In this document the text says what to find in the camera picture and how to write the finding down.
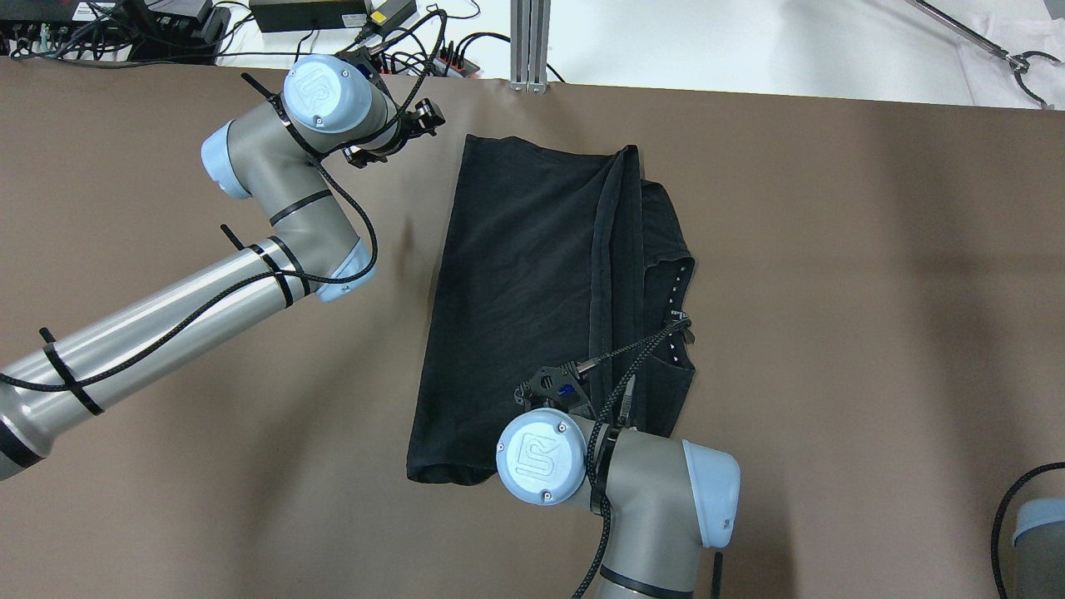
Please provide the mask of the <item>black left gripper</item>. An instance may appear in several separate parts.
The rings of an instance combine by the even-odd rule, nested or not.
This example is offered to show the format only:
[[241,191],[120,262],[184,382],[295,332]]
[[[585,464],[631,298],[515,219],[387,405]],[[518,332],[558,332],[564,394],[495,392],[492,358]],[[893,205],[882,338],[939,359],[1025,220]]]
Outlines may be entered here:
[[350,166],[365,168],[370,164],[388,162],[389,156],[402,151],[404,145],[420,136],[436,136],[446,122],[440,106],[429,98],[419,100],[414,114],[404,113],[396,124],[368,144],[342,147],[344,159]]

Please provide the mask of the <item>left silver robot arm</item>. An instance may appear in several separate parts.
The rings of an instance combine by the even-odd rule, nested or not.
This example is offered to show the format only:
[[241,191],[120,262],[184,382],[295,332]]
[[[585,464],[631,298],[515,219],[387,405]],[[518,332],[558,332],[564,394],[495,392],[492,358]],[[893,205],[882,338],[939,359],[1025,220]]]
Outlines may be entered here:
[[332,302],[375,276],[375,227],[324,160],[384,162],[435,134],[440,107],[399,102],[368,66],[323,54],[298,58],[281,90],[261,95],[206,137],[201,162],[222,192],[258,204],[271,234],[70,336],[42,329],[42,347],[2,371],[3,480],[48,458],[65,432],[298,300]]

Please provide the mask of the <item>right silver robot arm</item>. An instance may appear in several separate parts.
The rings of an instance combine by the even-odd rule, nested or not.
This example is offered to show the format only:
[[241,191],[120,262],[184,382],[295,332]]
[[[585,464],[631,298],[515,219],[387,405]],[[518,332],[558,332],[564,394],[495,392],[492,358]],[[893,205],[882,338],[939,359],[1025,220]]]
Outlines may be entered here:
[[741,467],[727,453],[636,430],[605,433],[593,421],[540,408],[520,414],[495,448],[503,486],[538,507],[590,509],[591,467],[607,463],[610,531],[593,569],[597,598],[692,598],[706,549],[730,545]]

